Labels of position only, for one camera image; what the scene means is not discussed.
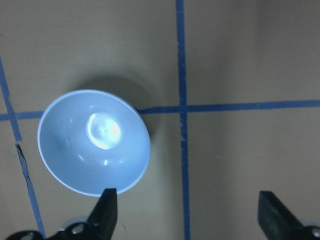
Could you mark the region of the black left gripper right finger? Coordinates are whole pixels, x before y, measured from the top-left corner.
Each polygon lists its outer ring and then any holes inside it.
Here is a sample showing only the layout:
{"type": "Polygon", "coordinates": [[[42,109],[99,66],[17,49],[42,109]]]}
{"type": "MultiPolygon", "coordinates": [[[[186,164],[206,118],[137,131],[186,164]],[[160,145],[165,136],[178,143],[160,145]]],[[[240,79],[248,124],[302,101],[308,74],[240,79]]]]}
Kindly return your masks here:
{"type": "Polygon", "coordinates": [[[318,240],[318,225],[302,224],[271,191],[260,191],[257,221],[268,240],[318,240]]]}

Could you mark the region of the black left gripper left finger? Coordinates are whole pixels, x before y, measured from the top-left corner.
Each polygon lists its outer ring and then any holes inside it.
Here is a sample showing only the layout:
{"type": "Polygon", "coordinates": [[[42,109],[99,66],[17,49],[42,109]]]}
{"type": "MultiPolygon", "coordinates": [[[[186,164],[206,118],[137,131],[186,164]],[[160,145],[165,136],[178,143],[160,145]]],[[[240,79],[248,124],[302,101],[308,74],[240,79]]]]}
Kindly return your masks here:
{"type": "Polygon", "coordinates": [[[118,219],[117,190],[107,188],[86,221],[59,230],[49,240],[110,240],[118,219]]]}

